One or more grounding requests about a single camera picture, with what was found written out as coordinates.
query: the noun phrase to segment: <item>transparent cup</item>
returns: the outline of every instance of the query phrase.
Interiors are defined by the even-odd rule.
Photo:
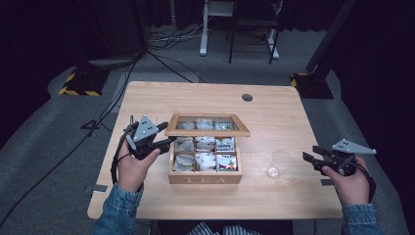
[[[266,174],[270,178],[278,178],[282,173],[293,167],[293,163],[293,158],[289,153],[284,150],[277,150],[272,153]]]

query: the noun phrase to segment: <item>table top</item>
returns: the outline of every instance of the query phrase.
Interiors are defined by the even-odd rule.
[[[246,102],[244,94],[253,100]],[[150,167],[137,218],[147,219],[314,219],[340,218],[342,206],[327,178],[302,159],[316,140],[297,90],[290,86],[141,82],[128,84],[88,215],[98,218],[111,188],[110,168],[130,116],[154,123],[173,114],[235,114],[251,132],[239,138],[243,177],[240,184],[170,184],[169,153]],[[158,134],[155,141],[165,139]],[[276,179],[265,173],[272,154],[289,153],[293,166]]]

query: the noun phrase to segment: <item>black chair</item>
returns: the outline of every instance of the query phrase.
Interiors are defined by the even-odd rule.
[[[274,43],[272,44],[271,56],[269,58],[269,64],[272,63],[275,46],[277,44],[280,28],[278,25],[278,11],[271,3],[270,0],[237,0],[234,4],[234,10],[231,20],[231,48],[229,53],[229,64],[232,62],[232,52],[234,44],[238,45],[264,45],[258,42],[235,42],[236,30],[249,30],[249,31],[265,31],[262,40],[266,41],[272,29],[275,30]]]

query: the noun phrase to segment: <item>open wooden lid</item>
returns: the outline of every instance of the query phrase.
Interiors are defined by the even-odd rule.
[[[174,114],[166,136],[249,137],[250,131],[236,115]]]

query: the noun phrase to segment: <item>gray carpet floor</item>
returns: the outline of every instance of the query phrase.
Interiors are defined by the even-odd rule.
[[[226,31],[209,35],[206,57],[199,56],[200,38],[181,42],[171,49],[151,50],[191,68],[207,83],[290,85],[294,72],[304,71],[324,31],[283,31],[277,49],[280,59],[268,65],[265,46],[235,48],[228,64],[229,41]],[[195,75],[182,65],[161,58],[177,72]],[[52,98],[38,109],[10,138],[0,152],[0,218],[18,199],[52,167],[61,161],[85,137],[88,130],[80,126],[98,119],[119,89],[125,68],[112,70],[101,97],[59,95],[73,68],[62,71],[49,84]],[[153,56],[145,54],[133,69],[130,80],[178,81],[182,79]],[[327,77],[334,100],[302,100],[319,145],[330,147],[345,138],[361,145],[366,140],[341,100],[341,88],[334,73]],[[116,111],[104,119],[109,130],[114,127]],[[104,126],[95,130],[48,177],[14,209],[0,234],[88,234],[94,220],[87,215],[90,193],[95,185],[107,150],[111,132]],[[377,219],[386,234],[408,234],[396,191],[379,166],[376,156],[363,156],[378,189],[373,200]],[[138,221],[137,234],[148,234],[150,222]],[[295,234],[341,234],[341,219],[294,221]]]

